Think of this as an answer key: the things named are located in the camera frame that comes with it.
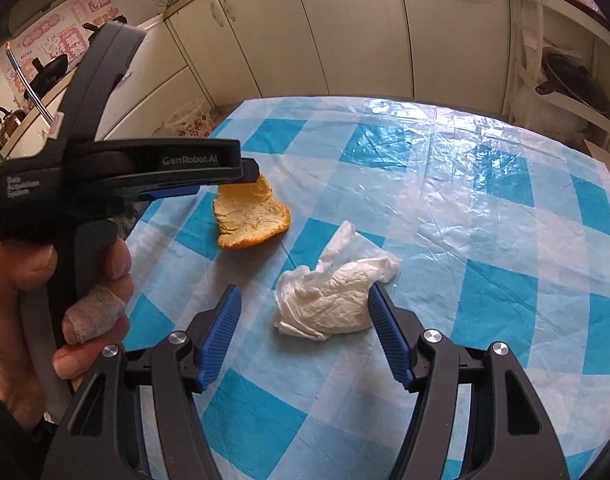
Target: finger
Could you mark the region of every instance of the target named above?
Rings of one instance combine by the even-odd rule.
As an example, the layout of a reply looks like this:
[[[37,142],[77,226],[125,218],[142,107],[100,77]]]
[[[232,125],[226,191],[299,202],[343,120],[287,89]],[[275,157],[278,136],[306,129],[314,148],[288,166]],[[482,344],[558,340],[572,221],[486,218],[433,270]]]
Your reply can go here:
[[[65,312],[61,328],[67,343],[83,343],[110,330],[125,313],[125,303],[134,292],[132,277],[104,281]]]
[[[90,369],[99,352],[109,344],[120,344],[130,322],[123,314],[109,332],[90,339],[86,343],[64,346],[56,351],[52,363],[54,370],[61,379],[73,379],[83,375]]]
[[[56,261],[53,246],[15,241],[0,245],[0,359],[9,358],[18,365],[28,361],[18,293],[47,282],[54,273]]]
[[[83,382],[83,379],[85,379],[85,375],[80,375],[72,379],[72,387],[74,388],[74,391],[79,389],[80,383]]]
[[[108,249],[108,256],[105,261],[105,275],[110,280],[118,280],[130,272],[132,257],[127,244],[121,238],[117,238],[115,243]]]

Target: utensils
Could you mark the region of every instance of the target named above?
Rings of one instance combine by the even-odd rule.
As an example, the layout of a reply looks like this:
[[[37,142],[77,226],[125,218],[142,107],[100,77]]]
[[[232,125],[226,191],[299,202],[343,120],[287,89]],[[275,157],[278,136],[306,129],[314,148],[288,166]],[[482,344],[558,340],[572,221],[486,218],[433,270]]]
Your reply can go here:
[[[34,79],[32,79],[30,86],[32,87],[32,90],[36,92],[39,99],[42,99],[47,92],[54,88],[56,84],[65,77],[68,66],[67,54],[61,54],[60,56],[55,57],[45,66],[43,66],[40,59],[35,57],[32,60],[32,65],[34,65],[34,68],[38,73],[34,76]],[[28,99],[27,90],[23,94],[23,97]]]
[[[5,143],[10,140],[14,130],[16,130],[23,119],[26,118],[26,113],[23,110],[9,112],[0,106],[0,114],[1,113],[3,113],[3,117],[0,116],[0,148],[5,146]]]
[[[591,78],[586,67],[579,65],[572,57],[547,52],[544,52],[542,65],[549,80],[536,87],[538,94],[560,92],[610,117],[610,100]]]

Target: blue gripper pad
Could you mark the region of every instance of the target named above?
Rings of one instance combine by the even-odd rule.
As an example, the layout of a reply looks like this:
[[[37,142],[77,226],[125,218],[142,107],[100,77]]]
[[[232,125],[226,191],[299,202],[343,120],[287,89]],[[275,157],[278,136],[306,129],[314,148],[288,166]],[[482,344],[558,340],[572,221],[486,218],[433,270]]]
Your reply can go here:
[[[411,349],[376,285],[370,286],[367,306],[389,369],[394,378],[408,390],[415,382],[410,361]]]
[[[201,347],[197,349],[196,384],[201,391],[205,391],[207,386],[218,377],[229,343],[239,323],[242,300],[238,287],[231,286],[227,289],[216,306],[216,309],[219,308],[220,312],[211,324],[210,331]]]

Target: frying pan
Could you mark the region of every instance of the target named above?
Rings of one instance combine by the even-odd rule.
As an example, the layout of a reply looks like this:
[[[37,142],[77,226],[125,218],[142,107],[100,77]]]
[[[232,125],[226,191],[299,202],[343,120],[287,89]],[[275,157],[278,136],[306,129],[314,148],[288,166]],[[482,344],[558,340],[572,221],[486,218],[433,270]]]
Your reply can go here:
[[[42,99],[45,97],[45,94],[54,88],[65,76],[68,66],[67,54],[61,54],[60,56],[55,57],[45,66],[43,66],[40,59],[35,57],[32,60],[32,64],[38,74],[34,76],[34,79],[31,80],[29,85],[32,87],[32,90],[36,92],[36,95]],[[28,99],[27,90],[23,94],[23,97]]]
[[[536,87],[538,94],[560,92],[610,117],[610,100],[586,67],[563,54],[545,54],[542,64],[549,80]]]
[[[112,21],[113,22],[120,22],[120,23],[123,23],[124,25],[127,25],[127,18],[125,18],[125,16],[122,15],[122,14],[120,16],[115,17]],[[94,25],[93,23],[83,23],[83,25],[81,25],[81,27],[83,27],[85,30],[91,30],[92,31],[92,34],[88,38],[88,42],[90,44],[92,44],[92,42],[94,40],[96,40],[96,36],[98,35],[98,31],[103,28],[103,25],[101,25],[100,27]]]

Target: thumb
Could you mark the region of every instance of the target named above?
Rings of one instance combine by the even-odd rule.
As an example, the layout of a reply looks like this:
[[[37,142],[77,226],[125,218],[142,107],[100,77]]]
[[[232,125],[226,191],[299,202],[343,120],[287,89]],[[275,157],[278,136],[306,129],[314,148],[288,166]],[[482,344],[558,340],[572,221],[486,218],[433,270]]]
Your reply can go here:
[[[53,246],[6,241],[0,245],[0,360],[15,365],[29,363],[18,309],[20,290],[43,285],[56,268]]]

